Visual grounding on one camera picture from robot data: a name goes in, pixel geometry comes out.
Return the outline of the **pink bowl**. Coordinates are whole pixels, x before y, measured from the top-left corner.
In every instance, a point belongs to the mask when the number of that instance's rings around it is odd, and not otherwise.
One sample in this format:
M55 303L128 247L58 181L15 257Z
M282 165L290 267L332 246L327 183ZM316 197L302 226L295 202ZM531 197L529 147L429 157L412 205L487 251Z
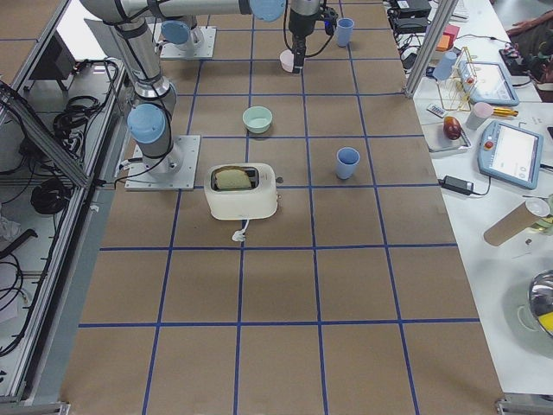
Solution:
M282 69L287 73L292 73L294 70L294 55L288 49L285 49L280 53L279 60Z

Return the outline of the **mint green bowl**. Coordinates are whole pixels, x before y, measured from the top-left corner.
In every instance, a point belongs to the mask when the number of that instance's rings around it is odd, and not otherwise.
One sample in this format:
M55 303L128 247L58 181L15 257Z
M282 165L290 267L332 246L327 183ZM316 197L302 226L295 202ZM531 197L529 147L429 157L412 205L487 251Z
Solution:
M246 130L251 133L264 133L266 132L273 121L273 114L271 110L265 106L254 105L247 108L243 112L243 123Z

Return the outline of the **toast slice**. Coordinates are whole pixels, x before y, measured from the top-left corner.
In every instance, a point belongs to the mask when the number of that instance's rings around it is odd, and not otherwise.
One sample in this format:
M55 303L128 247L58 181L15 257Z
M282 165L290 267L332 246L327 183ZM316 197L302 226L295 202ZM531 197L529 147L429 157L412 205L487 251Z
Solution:
M247 172L241 168L223 168L214 172L215 184L219 190L246 189L251 187Z

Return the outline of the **upside-down blue cup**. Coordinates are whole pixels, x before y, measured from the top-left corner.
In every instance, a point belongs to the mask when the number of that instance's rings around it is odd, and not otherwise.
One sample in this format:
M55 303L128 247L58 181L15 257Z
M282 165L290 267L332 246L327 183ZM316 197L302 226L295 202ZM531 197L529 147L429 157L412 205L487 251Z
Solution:
M432 76L436 80L446 80L451 76L453 72L453 66L457 61L457 55L455 52L448 51L443 54L441 59L433 70Z

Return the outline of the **orange sticky note block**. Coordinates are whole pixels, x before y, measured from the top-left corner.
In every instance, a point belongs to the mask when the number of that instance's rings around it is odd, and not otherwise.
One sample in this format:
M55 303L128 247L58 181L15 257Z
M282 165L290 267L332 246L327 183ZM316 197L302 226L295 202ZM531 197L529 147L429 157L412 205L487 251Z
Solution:
M435 50L438 52L446 52L454 45L454 36L450 34L442 34L440 40L436 44Z

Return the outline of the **cream white toaster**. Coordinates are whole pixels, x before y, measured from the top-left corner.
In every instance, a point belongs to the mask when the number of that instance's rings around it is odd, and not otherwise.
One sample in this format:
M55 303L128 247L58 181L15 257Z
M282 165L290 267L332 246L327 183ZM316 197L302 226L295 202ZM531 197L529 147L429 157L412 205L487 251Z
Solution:
M219 190L214 172L223 168L244 169L251 180L246 189ZM210 168L204 181L204 193L211 215L218 220L257 220L277 211L276 175L265 163L235 163Z

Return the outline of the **metal tray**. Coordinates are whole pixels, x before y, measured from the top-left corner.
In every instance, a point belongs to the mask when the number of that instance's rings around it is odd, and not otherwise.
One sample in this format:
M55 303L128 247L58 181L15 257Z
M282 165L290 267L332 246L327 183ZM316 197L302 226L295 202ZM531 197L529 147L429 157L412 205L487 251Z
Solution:
M430 153L449 154L467 151L472 147L464 133L455 140L447 138L443 132L443 122L424 124L422 130Z

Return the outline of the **red apple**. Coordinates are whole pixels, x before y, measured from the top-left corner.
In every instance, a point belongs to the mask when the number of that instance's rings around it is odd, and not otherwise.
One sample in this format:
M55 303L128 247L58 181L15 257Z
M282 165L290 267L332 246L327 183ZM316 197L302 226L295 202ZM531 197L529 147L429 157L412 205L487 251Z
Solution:
M459 120L453 116L446 116L443 119L443 133L450 140L457 140L461 137L461 124Z

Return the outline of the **far teach pendant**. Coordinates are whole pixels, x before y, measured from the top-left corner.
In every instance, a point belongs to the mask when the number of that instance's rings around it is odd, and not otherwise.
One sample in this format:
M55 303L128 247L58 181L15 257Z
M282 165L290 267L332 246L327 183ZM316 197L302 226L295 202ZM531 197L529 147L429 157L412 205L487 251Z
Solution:
M461 61L458 74L471 104L485 102L507 107L519 104L508 72L497 62Z

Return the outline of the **teach pendant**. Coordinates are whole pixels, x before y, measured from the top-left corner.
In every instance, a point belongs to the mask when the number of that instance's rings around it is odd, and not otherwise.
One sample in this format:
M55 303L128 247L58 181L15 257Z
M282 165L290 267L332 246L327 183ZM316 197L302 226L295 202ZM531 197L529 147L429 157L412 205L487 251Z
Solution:
M458 74L471 104L485 102L507 107L519 104L508 72L497 62L461 61Z
M492 121L480 137L477 154L479 171L521 188L535 189L542 150L542 135Z

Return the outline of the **white pink cup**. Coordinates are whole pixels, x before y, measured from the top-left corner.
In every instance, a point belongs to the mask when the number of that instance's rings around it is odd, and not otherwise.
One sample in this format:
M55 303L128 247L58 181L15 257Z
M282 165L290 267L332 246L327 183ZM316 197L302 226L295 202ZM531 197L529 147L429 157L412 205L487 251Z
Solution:
M469 130L477 130L486 120L493 115L493 106L486 102L477 102L472 106L465 126Z

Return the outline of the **black power adapter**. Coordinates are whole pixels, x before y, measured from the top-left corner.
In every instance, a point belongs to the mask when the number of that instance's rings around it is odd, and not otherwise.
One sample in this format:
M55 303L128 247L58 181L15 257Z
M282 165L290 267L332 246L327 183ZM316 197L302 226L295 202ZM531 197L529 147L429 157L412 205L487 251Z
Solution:
M440 186L461 195L471 195L474 192L474 184L453 176L444 176L438 180Z

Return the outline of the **near teach pendant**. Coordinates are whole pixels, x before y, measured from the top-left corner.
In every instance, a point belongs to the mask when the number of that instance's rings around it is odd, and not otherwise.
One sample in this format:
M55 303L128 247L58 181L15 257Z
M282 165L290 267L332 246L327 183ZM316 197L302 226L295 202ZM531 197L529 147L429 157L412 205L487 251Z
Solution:
M521 188L535 189L542 150L542 135L492 121L480 137L477 154L479 171Z

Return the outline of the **cardboard tube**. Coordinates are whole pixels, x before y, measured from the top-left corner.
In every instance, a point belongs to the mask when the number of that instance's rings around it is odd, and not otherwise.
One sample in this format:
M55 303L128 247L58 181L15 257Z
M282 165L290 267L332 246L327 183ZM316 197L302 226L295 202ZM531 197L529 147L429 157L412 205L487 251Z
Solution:
M547 201L529 198L488 228L483 238L492 246L500 246L549 214L550 205Z

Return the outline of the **metal bowl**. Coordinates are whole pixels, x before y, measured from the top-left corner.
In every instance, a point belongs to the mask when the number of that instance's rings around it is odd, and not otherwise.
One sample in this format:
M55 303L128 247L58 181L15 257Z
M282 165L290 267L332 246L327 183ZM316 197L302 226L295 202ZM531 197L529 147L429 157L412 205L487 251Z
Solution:
M539 328L552 337L552 270L543 271L532 279L529 305Z

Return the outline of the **aluminium frame post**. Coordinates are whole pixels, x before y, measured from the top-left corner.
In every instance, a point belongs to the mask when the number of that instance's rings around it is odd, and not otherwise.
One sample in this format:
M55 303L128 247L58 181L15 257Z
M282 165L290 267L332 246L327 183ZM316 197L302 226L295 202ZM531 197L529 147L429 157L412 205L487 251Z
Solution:
M435 51L435 47L442 37L443 30L449 23L449 19L453 14L456 4L457 0L442 0L435 9L434 17L424 36L423 44L419 48L417 58L404 87L404 95L406 98L412 99L414 97L422 77L426 74L426 68Z

